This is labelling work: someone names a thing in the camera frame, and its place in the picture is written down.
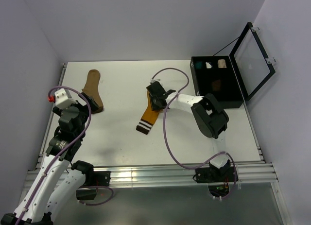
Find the mustard yellow striped-cuff sock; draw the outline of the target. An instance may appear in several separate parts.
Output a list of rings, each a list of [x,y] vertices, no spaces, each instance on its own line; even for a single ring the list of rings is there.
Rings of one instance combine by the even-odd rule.
[[[136,130],[145,135],[149,134],[153,125],[157,121],[159,113],[162,111],[162,110],[152,110],[152,103],[149,92],[147,92],[147,99],[148,99],[147,108],[136,126]]]

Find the dark brown striped-cuff sock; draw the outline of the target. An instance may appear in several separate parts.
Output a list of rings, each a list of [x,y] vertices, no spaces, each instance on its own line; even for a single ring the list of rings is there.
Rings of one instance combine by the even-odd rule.
[[[222,81],[220,79],[211,82],[211,89],[214,92],[220,91],[222,87]]]

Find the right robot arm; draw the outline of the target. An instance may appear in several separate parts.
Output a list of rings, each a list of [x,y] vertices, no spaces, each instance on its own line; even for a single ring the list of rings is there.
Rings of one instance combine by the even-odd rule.
[[[202,164],[193,167],[193,169],[198,169],[205,164],[209,164],[211,178],[215,181],[223,180],[227,175],[230,164],[233,163],[225,146],[225,132],[229,122],[229,116],[215,96],[212,94],[191,96],[182,94],[181,90],[175,91],[172,89],[166,91],[158,81],[150,83],[146,89],[149,92],[152,110],[163,110],[164,142],[174,162],[182,168],[191,169],[191,167],[180,163],[169,147],[166,132],[166,118],[169,109],[191,113],[200,132],[213,142],[214,155]]]

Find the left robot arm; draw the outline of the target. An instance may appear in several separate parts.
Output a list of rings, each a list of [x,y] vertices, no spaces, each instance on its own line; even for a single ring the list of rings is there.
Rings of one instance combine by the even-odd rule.
[[[79,150],[90,125],[91,114],[98,104],[85,93],[79,97],[86,105],[72,99],[70,89],[62,88],[49,101],[54,102],[53,112],[59,116],[59,125],[49,142],[46,156],[35,181],[19,206],[12,213],[6,213],[2,225],[51,225],[51,213],[46,211],[51,205],[50,196],[54,188]]]

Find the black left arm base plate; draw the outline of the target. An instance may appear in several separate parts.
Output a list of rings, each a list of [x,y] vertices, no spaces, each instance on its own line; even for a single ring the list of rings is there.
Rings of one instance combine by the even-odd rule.
[[[86,180],[83,186],[105,186],[110,183],[111,171],[95,171],[86,174]]]

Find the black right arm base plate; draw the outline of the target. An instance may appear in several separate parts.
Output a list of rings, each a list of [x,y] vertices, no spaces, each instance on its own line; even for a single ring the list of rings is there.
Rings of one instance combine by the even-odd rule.
[[[225,181],[233,183],[237,182],[239,177],[233,167],[229,167],[223,173],[217,168],[204,167],[196,169],[192,179],[197,183],[224,183]]]

